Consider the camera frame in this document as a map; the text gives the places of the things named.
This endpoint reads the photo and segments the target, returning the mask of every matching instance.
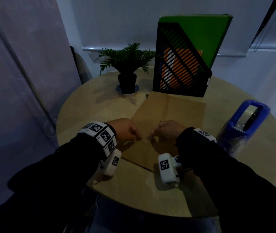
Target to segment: person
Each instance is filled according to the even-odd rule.
[[[106,124],[118,141],[141,139],[129,119]],[[215,142],[198,146],[191,140],[193,133],[193,128],[172,120],[150,131],[151,137],[175,141],[181,163],[193,168],[218,208],[223,232],[276,229],[276,187]],[[54,154],[20,170],[8,182],[14,194],[0,205],[0,232],[62,232],[103,156],[98,142],[79,133]]]

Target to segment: black plant pot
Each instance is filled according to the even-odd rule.
[[[117,78],[120,82],[122,94],[132,94],[135,92],[135,85],[137,79],[136,74],[119,74]]]

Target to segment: hand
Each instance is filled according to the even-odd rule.
[[[106,123],[115,129],[117,141],[136,141],[141,139],[140,131],[130,119],[116,119]]]
[[[186,129],[185,126],[174,120],[160,122],[156,128],[150,131],[150,137],[163,136],[168,140],[176,140],[176,138]]]

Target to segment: green binder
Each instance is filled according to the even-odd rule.
[[[231,15],[164,16],[159,23],[179,23],[196,50],[211,68],[232,20]]]

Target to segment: tabletop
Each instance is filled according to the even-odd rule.
[[[59,145],[69,142],[90,121],[131,118],[152,91],[153,69],[149,74],[137,70],[140,90],[133,96],[115,91],[118,72],[94,78],[75,90],[62,106],[57,121]],[[203,98],[172,95],[206,103],[202,129],[216,136],[239,105],[255,99],[237,86],[213,76]],[[276,186],[276,119],[270,114],[237,155],[237,160]],[[193,185],[172,188],[160,176],[124,159],[120,159],[112,178],[96,173],[87,183],[101,194],[143,211],[182,217],[218,214],[199,177],[192,175]]]

